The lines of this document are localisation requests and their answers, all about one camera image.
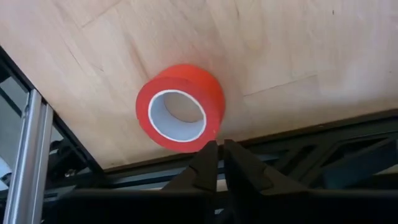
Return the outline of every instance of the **black plastic part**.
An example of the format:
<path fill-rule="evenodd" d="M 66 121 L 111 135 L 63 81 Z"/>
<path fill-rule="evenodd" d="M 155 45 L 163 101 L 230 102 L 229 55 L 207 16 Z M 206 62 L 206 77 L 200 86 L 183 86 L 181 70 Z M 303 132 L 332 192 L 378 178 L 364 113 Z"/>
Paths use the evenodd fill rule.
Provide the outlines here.
<path fill-rule="evenodd" d="M 398 221 L 394 214 L 398 203 L 396 190 L 308 190 L 261 164 L 233 141 L 226 141 L 224 154 L 236 223 L 267 223 L 269 220 L 289 223 Z M 264 185 L 264 180 L 271 184 Z M 220 214 L 220 218 L 227 219 L 225 216 Z"/>
<path fill-rule="evenodd" d="M 209 192 L 216 192 L 218 145 L 210 141 L 197 153 L 190 165 L 174 177 L 162 190 L 186 189 L 194 187 Z"/>
<path fill-rule="evenodd" d="M 218 146 L 209 142 L 162 190 L 75 190 L 61 197 L 44 223 L 212 223 Z"/>

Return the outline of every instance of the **white cardboard core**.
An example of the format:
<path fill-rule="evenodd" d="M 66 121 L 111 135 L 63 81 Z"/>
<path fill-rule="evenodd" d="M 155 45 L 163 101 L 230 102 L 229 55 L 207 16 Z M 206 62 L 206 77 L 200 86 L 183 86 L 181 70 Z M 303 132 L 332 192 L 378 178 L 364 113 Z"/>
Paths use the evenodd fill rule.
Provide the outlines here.
<path fill-rule="evenodd" d="M 203 119 L 196 122 L 184 122 L 174 117 L 164 104 L 164 95 L 168 93 L 179 93 L 192 100 L 200 109 Z M 149 102 L 148 117 L 151 125 L 163 137 L 176 142 L 193 141 L 204 132 L 206 128 L 206 114 L 199 102 L 180 90 L 163 90 Z"/>

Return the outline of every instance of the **silver metal rail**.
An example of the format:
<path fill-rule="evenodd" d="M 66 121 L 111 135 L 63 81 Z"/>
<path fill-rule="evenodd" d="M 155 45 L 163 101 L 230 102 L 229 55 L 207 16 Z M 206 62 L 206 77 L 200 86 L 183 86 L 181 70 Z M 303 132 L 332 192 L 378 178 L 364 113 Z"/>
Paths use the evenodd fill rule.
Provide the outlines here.
<path fill-rule="evenodd" d="M 41 222 L 53 109 L 37 90 L 29 93 L 3 224 Z"/>

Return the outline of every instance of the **tape roll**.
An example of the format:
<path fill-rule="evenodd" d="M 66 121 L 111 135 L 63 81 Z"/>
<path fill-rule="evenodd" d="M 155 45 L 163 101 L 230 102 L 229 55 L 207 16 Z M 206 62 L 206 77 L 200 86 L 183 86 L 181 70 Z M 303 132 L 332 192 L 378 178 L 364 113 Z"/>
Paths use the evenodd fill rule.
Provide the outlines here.
<path fill-rule="evenodd" d="M 203 119 L 184 122 L 167 110 L 168 93 L 186 96 Z M 143 130 L 157 144 L 178 152 L 197 152 L 215 139 L 225 111 L 223 90 L 209 72 L 193 65 L 174 65 L 160 72 L 138 93 L 136 114 Z"/>

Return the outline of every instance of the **plywood surface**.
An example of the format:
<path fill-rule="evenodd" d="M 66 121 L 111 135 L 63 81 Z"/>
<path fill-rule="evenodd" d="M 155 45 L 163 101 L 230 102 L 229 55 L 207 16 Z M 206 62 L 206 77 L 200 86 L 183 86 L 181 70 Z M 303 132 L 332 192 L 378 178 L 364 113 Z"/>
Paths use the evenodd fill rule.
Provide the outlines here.
<path fill-rule="evenodd" d="M 398 106 L 395 0 L 0 0 L 0 44 L 103 168 L 173 154 L 134 102 L 191 63 L 226 95 L 220 139 Z"/>

